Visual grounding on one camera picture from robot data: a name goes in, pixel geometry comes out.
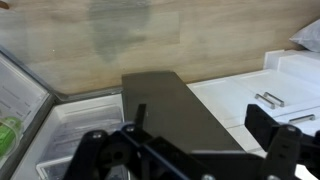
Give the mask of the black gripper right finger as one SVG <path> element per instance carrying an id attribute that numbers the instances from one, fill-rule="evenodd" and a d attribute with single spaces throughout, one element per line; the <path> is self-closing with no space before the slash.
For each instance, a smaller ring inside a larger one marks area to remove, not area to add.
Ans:
<path id="1" fill-rule="evenodd" d="M 304 165 L 320 178 L 319 132 L 304 134 L 291 124 L 280 124 L 256 104 L 248 104 L 245 127 L 266 152 L 259 168 L 260 180 L 298 180 L 296 165 Z"/>

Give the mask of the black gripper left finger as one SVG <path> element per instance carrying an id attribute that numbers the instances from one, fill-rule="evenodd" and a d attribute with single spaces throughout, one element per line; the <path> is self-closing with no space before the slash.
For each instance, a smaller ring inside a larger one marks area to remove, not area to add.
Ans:
<path id="1" fill-rule="evenodd" d="M 139 180 L 156 180 L 156 164 L 142 150 L 142 146 L 152 139 L 142 129 L 146 107 L 146 104 L 139 104 L 134 123 L 124 125 L 112 134 L 101 129 L 86 133 L 63 180 L 104 180 L 120 165 Z"/>

